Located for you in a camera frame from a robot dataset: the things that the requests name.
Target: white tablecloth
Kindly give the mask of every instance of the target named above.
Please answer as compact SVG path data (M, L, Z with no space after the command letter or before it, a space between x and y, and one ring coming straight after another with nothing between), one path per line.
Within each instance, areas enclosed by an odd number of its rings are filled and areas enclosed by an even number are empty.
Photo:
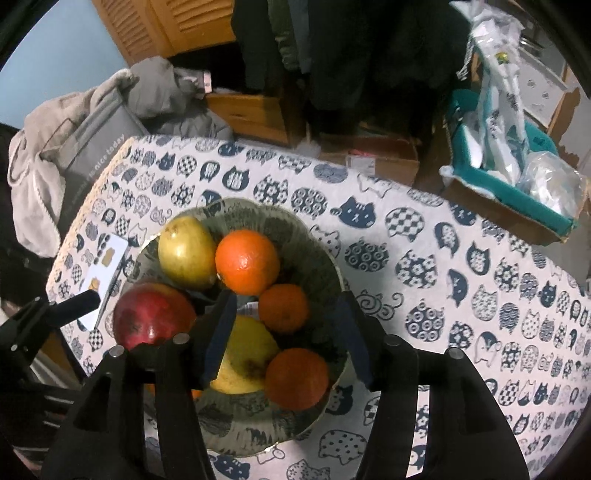
M111 312L126 277L137 275L140 245L183 209L221 197L297 214L336 258L364 311L388 333L420 349L464 349L501 405L532 476L564 443L591 380L589 302L571 276L520 239L437 196L290 153L212 139L128 141L64 240L47 284L51 300L79 291L102 233L128 238L131 246L99 327L63 329L88 374L115 344ZM378 397L350 372L310 434L252 458L212 454L216 473L232 480L353 478ZM409 473L422 467L427 404L428 394L421 393ZM341 455L328 446L334 435L359 447Z

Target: table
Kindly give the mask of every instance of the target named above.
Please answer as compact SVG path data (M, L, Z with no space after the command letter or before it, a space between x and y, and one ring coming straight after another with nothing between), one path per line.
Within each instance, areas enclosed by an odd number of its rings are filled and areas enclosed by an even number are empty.
M122 284L138 275L135 259L145 239L182 210L221 197L294 212L336 258L363 310L388 333L429 351L462 348L505 413L531 475L549 463L589 395L591 307L574 279L461 206L279 150L163 135L124 144L81 208L47 284L50 300L74 295L100 235L129 239L99 327L63 328L88 374L115 344L112 310ZM213 466L232 480L352 478L378 398L348 372L309 434L251 458L212 453ZM427 422L423 391L409 474L422 468ZM331 435L359 440L361 447L347 456L321 449Z

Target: silver bolt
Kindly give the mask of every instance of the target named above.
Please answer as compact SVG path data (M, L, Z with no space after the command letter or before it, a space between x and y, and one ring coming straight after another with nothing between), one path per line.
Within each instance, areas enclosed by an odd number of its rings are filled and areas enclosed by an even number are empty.
M190 336L188 333L177 333L174 337L173 337L173 343L175 345L184 345L185 343L187 343L190 339Z
M449 356L452 357L454 360L461 360L464 358L464 352L462 352L459 348L450 348L449 349Z
M125 352L125 347L123 345L115 345L109 350L109 355L113 358L117 358L118 356L123 355L123 352Z
M386 338L384 339L384 343L386 345L389 345L389 346L400 346L400 345L402 345L402 342L400 341L400 338L397 337L396 335L386 335Z

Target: light blue wall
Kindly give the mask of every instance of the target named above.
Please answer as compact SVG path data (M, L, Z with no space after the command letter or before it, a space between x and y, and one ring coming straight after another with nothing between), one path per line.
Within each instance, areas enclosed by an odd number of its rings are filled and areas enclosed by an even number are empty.
M0 122L22 128L45 100L87 90L126 66L90 0L59 0L0 70Z

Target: closet door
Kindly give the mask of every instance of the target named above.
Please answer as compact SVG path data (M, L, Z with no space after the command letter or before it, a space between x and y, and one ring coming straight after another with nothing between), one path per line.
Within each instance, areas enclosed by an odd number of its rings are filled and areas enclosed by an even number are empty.
M233 0L151 0L175 53L236 40Z
M154 55L170 57L174 54L150 0L92 2L129 65Z

